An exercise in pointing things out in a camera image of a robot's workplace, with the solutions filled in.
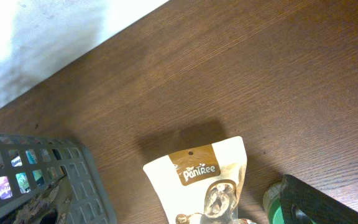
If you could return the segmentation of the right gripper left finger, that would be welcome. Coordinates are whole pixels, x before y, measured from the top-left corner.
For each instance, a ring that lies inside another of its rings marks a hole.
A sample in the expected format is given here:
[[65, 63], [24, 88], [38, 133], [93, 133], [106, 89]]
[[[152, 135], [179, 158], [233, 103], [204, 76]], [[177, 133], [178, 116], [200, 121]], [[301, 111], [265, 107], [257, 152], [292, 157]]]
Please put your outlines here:
[[0, 218], [0, 223], [65, 223], [72, 200], [73, 189], [68, 177], [63, 176]]

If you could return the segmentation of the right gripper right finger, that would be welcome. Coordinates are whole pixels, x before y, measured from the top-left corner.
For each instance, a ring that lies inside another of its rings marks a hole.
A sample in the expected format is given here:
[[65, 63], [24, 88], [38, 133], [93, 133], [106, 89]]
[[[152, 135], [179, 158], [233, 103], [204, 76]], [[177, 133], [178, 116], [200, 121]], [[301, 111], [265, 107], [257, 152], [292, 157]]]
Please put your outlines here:
[[293, 175], [283, 176], [279, 196], [286, 224], [358, 224], [357, 211]]

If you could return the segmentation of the green lidded jar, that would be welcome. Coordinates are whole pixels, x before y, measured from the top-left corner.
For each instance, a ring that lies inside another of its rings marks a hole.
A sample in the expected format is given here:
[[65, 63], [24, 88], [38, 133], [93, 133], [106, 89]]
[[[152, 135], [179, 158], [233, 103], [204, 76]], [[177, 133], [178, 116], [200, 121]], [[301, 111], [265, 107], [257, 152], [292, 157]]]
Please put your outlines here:
[[[280, 202], [281, 188], [282, 182], [274, 183], [263, 196], [263, 208], [270, 224], [285, 224], [282, 204]], [[314, 220], [294, 205], [291, 208], [291, 212], [295, 216], [294, 223], [316, 224]]]

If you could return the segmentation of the grey plastic shopping basket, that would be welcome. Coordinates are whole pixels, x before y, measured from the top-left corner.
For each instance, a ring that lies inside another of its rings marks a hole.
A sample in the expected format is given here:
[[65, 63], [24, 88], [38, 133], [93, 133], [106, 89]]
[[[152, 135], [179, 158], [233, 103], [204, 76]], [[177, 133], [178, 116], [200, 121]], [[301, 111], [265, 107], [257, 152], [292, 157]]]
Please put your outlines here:
[[0, 223], [116, 223], [90, 150], [0, 134]]

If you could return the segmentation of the Kleenex tissue multipack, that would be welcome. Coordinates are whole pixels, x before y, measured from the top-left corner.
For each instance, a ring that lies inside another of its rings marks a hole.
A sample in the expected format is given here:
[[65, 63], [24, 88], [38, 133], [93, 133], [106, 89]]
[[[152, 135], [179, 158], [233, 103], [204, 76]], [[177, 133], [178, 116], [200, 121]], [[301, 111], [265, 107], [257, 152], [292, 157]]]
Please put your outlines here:
[[0, 151], [0, 202], [32, 190], [30, 179], [39, 187], [45, 183], [41, 170], [24, 170], [24, 161], [29, 165], [38, 163], [32, 149], [20, 152], [16, 149]]

